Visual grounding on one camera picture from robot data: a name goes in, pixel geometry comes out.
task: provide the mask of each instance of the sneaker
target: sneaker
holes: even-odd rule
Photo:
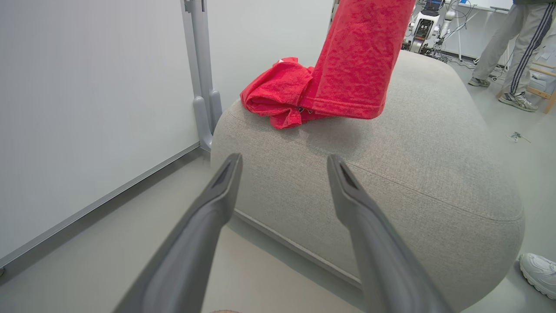
[[[498,98],[498,101],[513,105],[518,109],[522,109],[527,112],[534,112],[539,108],[527,99],[525,92],[521,92],[520,94],[504,94],[502,97]]]
[[[488,87],[490,86],[490,81],[486,79],[476,79],[472,77],[471,80],[468,82],[468,84],[472,86]]]
[[[556,300],[556,262],[525,253],[519,256],[519,267],[527,281],[541,294]]]

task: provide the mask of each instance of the white wall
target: white wall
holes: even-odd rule
[[[212,80],[222,109],[283,57],[315,66],[333,0],[209,0]]]
[[[3,1],[0,258],[197,142],[192,99],[180,0]]]
[[[484,8],[496,7],[496,8],[504,8],[510,9],[512,4],[514,4],[513,0],[466,0],[466,4],[473,4],[475,6],[480,6]]]

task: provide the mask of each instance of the towel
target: towel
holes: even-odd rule
[[[241,102],[277,129],[331,116],[379,116],[414,4],[342,0],[316,66],[283,58],[244,89]]]

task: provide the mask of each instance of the fabric ottoman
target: fabric ottoman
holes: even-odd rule
[[[490,292],[514,262],[522,204],[473,100],[448,65],[402,51],[382,115],[276,130],[235,102],[211,166],[244,157],[236,213],[331,272],[358,282],[337,220],[326,157],[340,155],[456,311]]]

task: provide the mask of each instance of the gray sweatpants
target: gray sweatpants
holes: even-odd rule
[[[514,4],[496,34],[481,54],[473,77],[488,79],[498,60],[506,50],[508,42],[517,34],[512,64],[504,80],[502,91],[512,94],[527,90],[529,85],[533,56],[540,49],[540,44],[550,29],[554,19],[556,2],[542,4]]]

